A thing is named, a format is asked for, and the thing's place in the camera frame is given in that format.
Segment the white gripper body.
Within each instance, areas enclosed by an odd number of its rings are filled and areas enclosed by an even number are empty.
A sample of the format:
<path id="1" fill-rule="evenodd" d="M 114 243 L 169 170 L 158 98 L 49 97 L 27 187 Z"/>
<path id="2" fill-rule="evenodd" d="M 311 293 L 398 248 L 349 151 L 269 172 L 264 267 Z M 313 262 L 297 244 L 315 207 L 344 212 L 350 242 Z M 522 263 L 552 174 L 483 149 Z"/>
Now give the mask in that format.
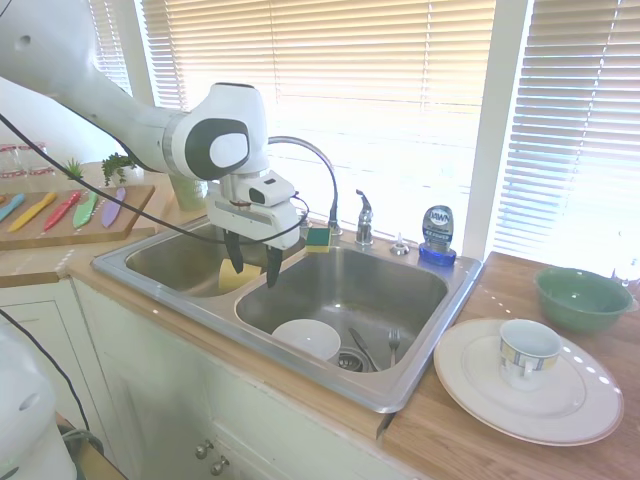
<path id="1" fill-rule="evenodd" d="M 289 200 L 272 207 L 257 204 L 238 207 L 220 195 L 208 195 L 206 206 L 213 225 L 259 243 L 289 249 L 300 238 L 300 219 Z"/>

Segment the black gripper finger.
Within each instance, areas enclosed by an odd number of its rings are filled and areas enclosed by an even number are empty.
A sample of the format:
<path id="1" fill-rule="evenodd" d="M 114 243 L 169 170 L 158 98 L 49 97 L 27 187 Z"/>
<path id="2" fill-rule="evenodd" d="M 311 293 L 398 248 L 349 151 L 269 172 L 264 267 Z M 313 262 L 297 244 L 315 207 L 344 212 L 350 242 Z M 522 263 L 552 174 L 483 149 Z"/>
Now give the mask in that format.
<path id="1" fill-rule="evenodd" d="M 231 264 L 237 274 L 244 270 L 244 260 L 240 248 L 239 235 L 235 232 L 224 229 L 224 243 Z"/>
<path id="2" fill-rule="evenodd" d="M 269 288 L 272 288 L 276 285 L 279 277 L 280 268 L 282 264 L 282 250 L 267 245 L 266 258 L 267 258 L 267 265 L 266 265 L 267 286 Z"/>

